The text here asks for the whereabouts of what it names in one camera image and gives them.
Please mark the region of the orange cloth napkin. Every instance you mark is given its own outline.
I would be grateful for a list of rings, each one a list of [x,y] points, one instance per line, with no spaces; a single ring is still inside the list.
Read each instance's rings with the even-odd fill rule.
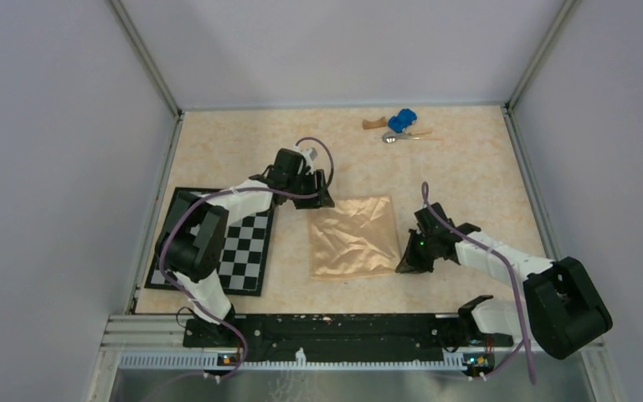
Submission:
[[[308,214],[311,279],[346,281],[390,276],[400,262],[388,195],[347,198]]]

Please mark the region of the silver metal spoon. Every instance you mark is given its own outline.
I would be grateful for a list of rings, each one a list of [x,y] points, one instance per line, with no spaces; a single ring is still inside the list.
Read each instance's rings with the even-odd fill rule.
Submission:
[[[406,132],[394,132],[394,131],[387,131],[384,133],[380,139],[387,144],[390,143],[395,143],[398,141],[418,141],[418,140],[424,140],[428,138],[428,135],[430,134],[429,131],[427,132],[420,132],[420,133],[406,133]]]

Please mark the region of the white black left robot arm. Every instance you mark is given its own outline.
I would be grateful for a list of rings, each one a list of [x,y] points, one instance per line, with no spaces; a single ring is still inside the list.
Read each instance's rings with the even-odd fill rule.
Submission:
[[[215,193],[182,192],[156,242],[159,271],[189,297],[203,335],[215,346],[234,338],[233,306],[219,279],[228,227],[241,219],[292,202],[298,210],[332,208],[327,177],[314,161],[314,147],[280,149],[262,173]]]

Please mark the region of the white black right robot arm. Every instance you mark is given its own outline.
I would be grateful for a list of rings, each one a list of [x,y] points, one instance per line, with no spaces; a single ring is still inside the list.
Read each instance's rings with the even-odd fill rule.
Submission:
[[[409,232],[396,272],[431,272],[437,260],[450,260],[512,289],[510,301],[480,295],[459,308],[457,332],[464,343],[479,345],[496,334],[528,338],[551,357],[565,359],[614,326],[579,260],[550,260],[514,249],[478,226],[454,224],[438,203],[414,217],[417,227]]]

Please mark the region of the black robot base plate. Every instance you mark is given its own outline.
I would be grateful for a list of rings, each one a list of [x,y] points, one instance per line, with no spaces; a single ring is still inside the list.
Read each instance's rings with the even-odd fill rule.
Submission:
[[[511,347],[510,335],[478,332],[456,314],[247,314],[233,328],[187,320],[185,348],[230,348],[251,363],[292,360],[302,351],[312,363],[435,362],[460,348]]]

